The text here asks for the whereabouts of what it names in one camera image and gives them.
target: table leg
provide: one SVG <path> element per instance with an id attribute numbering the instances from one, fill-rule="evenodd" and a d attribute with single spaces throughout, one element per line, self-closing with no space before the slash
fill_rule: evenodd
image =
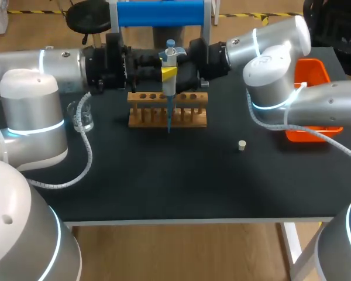
<path id="1" fill-rule="evenodd" d="M 214 10 L 214 14 L 215 14 L 215 25 L 218 25 L 218 18 L 220 15 L 220 2 L 221 0 L 216 0 L 216 9 Z"/>
<path id="2" fill-rule="evenodd" d="M 315 267 L 314 252 L 317 237 L 324 225 L 321 225 L 311 241 L 302 251 L 295 223 L 281 223 L 281 229 L 284 237 L 288 263 L 290 265 L 291 281 L 304 280 L 311 270 Z"/>

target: white frame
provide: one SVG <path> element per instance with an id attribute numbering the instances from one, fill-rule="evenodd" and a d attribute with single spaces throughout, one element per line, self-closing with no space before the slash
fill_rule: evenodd
<path id="1" fill-rule="evenodd" d="M 221 0 L 212 0 L 212 10 L 215 17 L 214 25 L 218 25 L 218 18 L 220 15 L 220 3 Z"/>

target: small cork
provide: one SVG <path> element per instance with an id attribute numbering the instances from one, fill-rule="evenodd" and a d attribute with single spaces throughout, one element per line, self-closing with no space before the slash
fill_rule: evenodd
<path id="1" fill-rule="evenodd" d="M 240 150 L 240 151 L 244 151 L 244 149 L 246 148 L 246 145 L 247 145 L 247 143 L 246 143 L 244 140 L 240 140 L 240 141 L 238 142 L 238 148 L 239 148 L 239 150 Z"/>

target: black stool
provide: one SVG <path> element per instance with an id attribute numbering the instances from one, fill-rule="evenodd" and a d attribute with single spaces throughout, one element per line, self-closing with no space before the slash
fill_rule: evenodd
<path id="1" fill-rule="evenodd" d="M 80 34 L 85 34 L 82 44 L 85 45 L 87 37 L 92 34 L 94 46 L 101 47 L 99 33 L 111 28 L 109 3 L 104 0 L 87 0 L 74 4 L 66 12 L 66 24 Z"/>

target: white cable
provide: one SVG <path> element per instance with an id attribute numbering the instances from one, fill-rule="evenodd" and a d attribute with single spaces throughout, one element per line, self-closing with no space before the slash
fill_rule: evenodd
<path id="1" fill-rule="evenodd" d="M 295 90 L 295 93 L 294 95 L 291 95 L 290 97 L 290 100 L 288 100 L 288 102 L 286 103 L 286 109 L 285 109 L 285 113 L 283 115 L 283 124 L 284 125 L 288 125 L 287 123 L 287 119 L 288 119 L 288 113 L 290 112 L 290 108 L 291 108 L 291 104 L 293 104 L 293 101 L 295 101 L 300 93 L 300 91 L 305 88 L 307 86 L 307 82 L 302 82 L 300 84 L 300 87 L 297 88 Z"/>
<path id="2" fill-rule="evenodd" d="M 348 149 L 347 147 L 341 145 L 339 142 L 331 139 L 330 137 L 328 136 L 325 136 L 319 132 L 316 132 L 312 129 L 309 129 L 307 127 L 303 127 L 303 126 L 298 126 L 298 125 L 269 125 L 269 124 L 265 124 L 265 123 L 262 123 L 261 121 L 259 121 L 253 110 L 252 110 L 252 102 L 251 102 L 251 97 L 250 97 L 250 94 L 248 93 L 247 91 L 247 103 L 248 103 L 248 109 L 250 111 L 250 115 L 251 115 L 251 118 L 252 120 L 255 121 L 255 123 L 257 123 L 258 125 L 264 127 L 264 128 L 267 128 L 269 130 L 272 130 L 272 131 L 282 131 L 282 130 L 292 130 L 292 131 L 305 131 L 305 132 L 308 132 L 308 133 L 311 133 L 323 140 L 325 140 L 326 142 L 330 143 L 331 145 L 335 146 L 336 148 L 340 149 L 341 151 L 345 152 L 348 156 L 351 157 L 351 150 Z"/>
<path id="3" fill-rule="evenodd" d="M 84 168 L 83 172 L 76 177 L 74 180 L 71 180 L 67 183 L 63 183 L 63 184 L 48 184 L 48 183 L 41 183 L 39 181 L 36 180 L 28 180 L 28 182 L 30 184 L 32 184 L 33 186 L 38 186 L 38 187 L 42 187 L 44 189 L 64 189 L 65 187 L 69 187 L 72 186 L 73 184 L 78 183 L 81 179 L 83 179 L 83 177 L 88 173 L 88 171 L 91 168 L 92 165 L 92 149 L 91 149 L 91 145 L 87 139 L 86 133 L 84 132 L 84 128 L 83 128 L 83 124 L 82 124 L 82 107 L 84 105 L 84 103 L 86 102 L 86 100 L 88 100 L 91 97 L 91 93 L 88 92 L 87 94 L 85 94 L 81 100 L 78 103 L 77 106 L 77 125 L 78 128 L 80 130 L 80 134 L 82 136 L 84 145 L 86 146 L 86 150 L 87 150 L 87 165 Z"/>

